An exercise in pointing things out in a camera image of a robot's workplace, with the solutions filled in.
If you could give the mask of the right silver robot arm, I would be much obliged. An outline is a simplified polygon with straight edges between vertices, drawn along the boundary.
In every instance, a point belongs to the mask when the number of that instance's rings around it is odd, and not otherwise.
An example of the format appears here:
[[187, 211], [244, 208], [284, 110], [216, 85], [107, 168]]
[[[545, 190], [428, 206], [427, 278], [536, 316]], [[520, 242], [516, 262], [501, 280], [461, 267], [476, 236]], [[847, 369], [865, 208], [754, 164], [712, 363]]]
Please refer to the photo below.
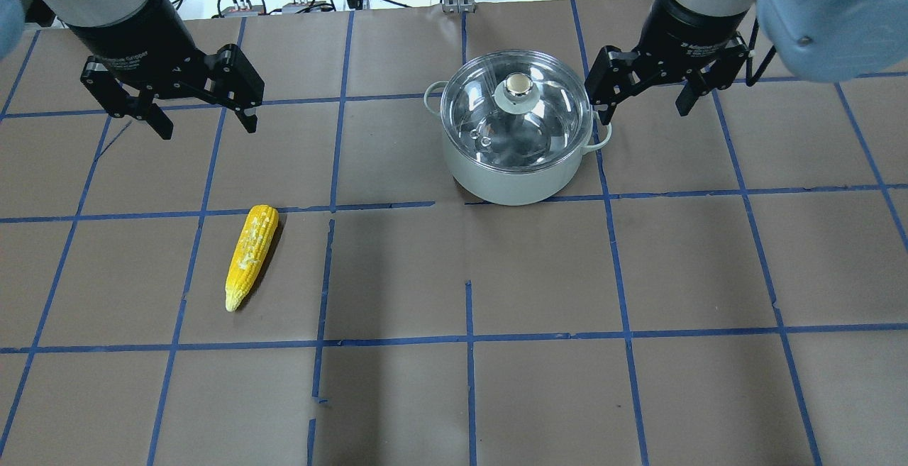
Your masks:
[[792, 75], [834, 84], [906, 58], [907, 0], [654, 0], [630, 51], [604, 46], [586, 78], [601, 123], [653, 86], [683, 84], [675, 101], [697, 101], [735, 82], [754, 85], [781, 59]]

